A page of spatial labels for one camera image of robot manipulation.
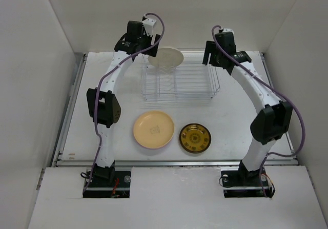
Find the tan plate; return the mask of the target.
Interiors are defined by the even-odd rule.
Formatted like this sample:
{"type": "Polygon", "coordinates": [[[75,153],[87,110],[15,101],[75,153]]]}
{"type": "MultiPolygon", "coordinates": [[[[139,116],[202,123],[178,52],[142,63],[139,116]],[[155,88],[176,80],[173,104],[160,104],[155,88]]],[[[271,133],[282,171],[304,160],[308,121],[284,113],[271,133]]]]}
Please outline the tan plate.
{"type": "Polygon", "coordinates": [[[148,62],[158,68],[175,68],[182,64],[184,56],[176,48],[159,48],[155,57],[149,56],[148,62]]]}

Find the white wire dish rack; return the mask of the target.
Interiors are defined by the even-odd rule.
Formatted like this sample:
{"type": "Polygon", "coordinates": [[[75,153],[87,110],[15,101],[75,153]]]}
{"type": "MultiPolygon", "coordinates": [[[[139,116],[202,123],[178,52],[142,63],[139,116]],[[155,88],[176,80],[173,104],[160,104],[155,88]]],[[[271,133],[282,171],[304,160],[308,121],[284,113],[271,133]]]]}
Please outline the white wire dish rack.
{"type": "Polygon", "coordinates": [[[144,100],[174,103],[210,100],[220,91],[218,68],[203,65],[203,51],[182,51],[184,60],[175,68],[158,68],[142,57],[141,93],[144,100]]]}

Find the beige plastic plate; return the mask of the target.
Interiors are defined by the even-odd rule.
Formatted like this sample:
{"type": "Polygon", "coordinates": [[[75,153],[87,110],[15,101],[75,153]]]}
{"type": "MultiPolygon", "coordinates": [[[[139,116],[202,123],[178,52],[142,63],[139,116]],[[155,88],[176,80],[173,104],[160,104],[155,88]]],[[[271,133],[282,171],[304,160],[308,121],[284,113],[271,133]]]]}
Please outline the beige plastic plate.
{"type": "Polygon", "coordinates": [[[133,126],[133,135],[173,135],[175,124],[170,115],[162,111],[141,114],[133,126]]]}

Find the pink plastic plate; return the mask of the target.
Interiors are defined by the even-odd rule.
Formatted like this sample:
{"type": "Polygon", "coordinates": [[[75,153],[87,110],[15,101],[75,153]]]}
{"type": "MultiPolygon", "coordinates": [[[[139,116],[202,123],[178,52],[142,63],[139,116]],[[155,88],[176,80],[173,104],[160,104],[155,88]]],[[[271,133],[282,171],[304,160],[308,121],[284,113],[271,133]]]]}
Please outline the pink plastic plate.
{"type": "Polygon", "coordinates": [[[135,140],[143,148],[157,150],[165,147],[173,135],[136,135],[135,140]]]}

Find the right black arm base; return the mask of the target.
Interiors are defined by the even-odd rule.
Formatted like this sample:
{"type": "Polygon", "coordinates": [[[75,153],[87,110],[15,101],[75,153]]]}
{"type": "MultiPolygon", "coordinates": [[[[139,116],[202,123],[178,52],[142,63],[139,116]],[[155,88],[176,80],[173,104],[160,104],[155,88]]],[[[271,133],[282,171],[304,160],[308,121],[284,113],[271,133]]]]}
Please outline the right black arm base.
{"type": "Polygon", "coordinates": [[[222,170],[219,184],[225,198],[273,198],[276,192],[266,173],[244,179],[238,170],[222,170]]]}

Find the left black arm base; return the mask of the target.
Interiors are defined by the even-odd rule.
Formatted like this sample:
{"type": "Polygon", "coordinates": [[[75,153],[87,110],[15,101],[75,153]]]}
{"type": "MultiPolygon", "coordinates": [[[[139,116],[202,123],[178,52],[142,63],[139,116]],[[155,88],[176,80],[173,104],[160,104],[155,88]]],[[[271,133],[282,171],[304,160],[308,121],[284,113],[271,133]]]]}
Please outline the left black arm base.
{"type": "Polygon", "coordinates": [[[119,170],[114,166],[101,168],[95,166],[92,177],[91,171],[82,172],[85,180],[84,198],[129,198],[131,185],[131,169],[119,170]]]}

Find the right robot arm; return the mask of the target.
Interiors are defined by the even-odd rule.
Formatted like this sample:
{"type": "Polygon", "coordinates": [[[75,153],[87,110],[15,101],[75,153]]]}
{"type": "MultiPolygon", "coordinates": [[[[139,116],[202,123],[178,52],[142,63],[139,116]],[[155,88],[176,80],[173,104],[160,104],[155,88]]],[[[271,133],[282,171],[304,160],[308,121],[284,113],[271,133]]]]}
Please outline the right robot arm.
{"type": "Polygon", "coordinates": [[[233,31],[220,28],[213,40],[206,42],[202,63],[226,70],[256,110],[257,116],[250,124],[252,141],[237,172],[238,181],[248,185],[259,176],[261,164],[272,146],[288,131],[293,107],[259,78],[250,56],[236,50],[233,31]]]}

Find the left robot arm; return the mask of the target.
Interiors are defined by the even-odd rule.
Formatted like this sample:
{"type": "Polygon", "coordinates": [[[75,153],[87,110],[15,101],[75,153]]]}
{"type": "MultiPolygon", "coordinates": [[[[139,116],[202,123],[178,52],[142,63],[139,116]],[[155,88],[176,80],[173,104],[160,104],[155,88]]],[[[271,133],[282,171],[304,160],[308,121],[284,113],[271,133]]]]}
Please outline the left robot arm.
{"type": "Polygon", "coordinates": [[[121,115],[121,107],[115,95],[118,81],[140,54],[156,57],[162,34],[154,34],[156,20],[143,17],[141,21],[128,21],[125,34],[114,47],[113,57],[107,72],[96,88],[87,90],[89,115],[99,138],[91,170],[85,174],[86,187],[97,181],[110,186],[115,179],[114,155],[108,143],[112,125],[121,115]]]}

